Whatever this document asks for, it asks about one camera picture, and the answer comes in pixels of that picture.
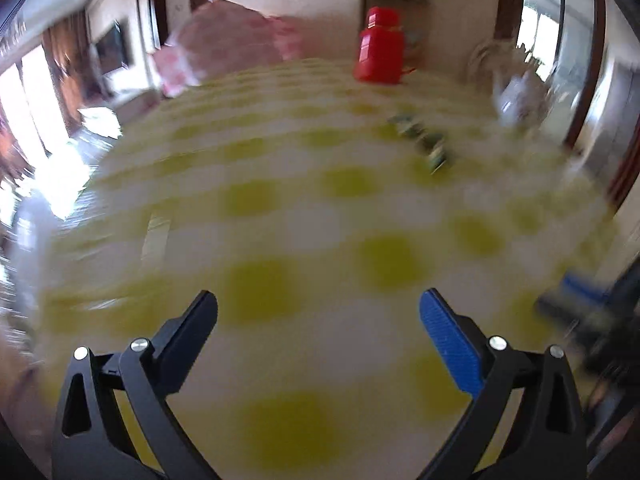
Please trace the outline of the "white floral teapot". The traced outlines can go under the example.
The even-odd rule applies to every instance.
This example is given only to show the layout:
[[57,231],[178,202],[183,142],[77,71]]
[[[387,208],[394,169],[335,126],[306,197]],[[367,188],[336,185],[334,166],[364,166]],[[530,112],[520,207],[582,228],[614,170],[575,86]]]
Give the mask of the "white floral teapot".
[[510,79],[501,70],[492,74],[492,104],[503,127],[539,127],[548,113],[548,95],[548,86],[534,70]]

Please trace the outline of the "yellow white checkered tablecloth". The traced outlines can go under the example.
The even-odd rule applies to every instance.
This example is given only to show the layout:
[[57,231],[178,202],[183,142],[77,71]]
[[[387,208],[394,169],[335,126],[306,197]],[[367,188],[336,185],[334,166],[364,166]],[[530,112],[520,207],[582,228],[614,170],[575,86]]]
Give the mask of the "yellow white checkered tablecloth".
[[[441,170],[397,114],[446,134]],[[170,406],[221,477],[413,479],[469,402],[422,292],[539,351],[555,332],[537,296],[616,236],[597,185],[468,88],[248,70],[163,102],[94,170],[44,265],[43,390],[56,400],[76,347],[122,350],[207,289],[218,323]]]

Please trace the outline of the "wall-mounted television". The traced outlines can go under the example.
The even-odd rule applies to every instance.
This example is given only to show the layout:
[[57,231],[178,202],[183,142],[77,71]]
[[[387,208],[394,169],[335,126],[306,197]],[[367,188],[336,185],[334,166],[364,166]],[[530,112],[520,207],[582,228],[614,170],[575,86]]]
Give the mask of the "wall-mounted television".
[[114,22],[93,45],[102,75],[129,67],[126,29],[119,22]]

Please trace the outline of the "dark green snack wrapper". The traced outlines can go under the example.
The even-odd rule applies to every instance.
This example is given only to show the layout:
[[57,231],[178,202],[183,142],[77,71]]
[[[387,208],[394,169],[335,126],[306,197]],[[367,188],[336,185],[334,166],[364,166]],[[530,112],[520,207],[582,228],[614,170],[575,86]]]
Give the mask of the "dark green snack wrapper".
[[413,143],[416,150],[425,158],[431,174],[446,165],[449,156],[445,133],[427,128],[425,122],[411,114],[397,114],[387,122],[398,136]]

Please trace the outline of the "pink checkered food cover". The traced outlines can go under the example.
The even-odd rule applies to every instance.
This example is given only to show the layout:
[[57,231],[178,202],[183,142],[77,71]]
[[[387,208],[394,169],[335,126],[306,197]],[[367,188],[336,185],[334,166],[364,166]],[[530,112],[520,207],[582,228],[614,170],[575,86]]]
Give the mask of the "pink checkered food cover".
[[151,53],[164,96],[250,68],[297,60],[303,38],[278,16],[228,0],[199,6]]

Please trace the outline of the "red thermos jug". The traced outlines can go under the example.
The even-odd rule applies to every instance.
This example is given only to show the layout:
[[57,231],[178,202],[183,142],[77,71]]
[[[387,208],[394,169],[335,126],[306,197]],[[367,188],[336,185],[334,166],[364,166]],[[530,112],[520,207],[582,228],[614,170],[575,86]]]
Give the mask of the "red thermos jug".
[[400,84],[416,69],[405,66],[405,34],[399,13],[392,8],[372,6],[366,28],[360,34],[354,77],[370,84]]

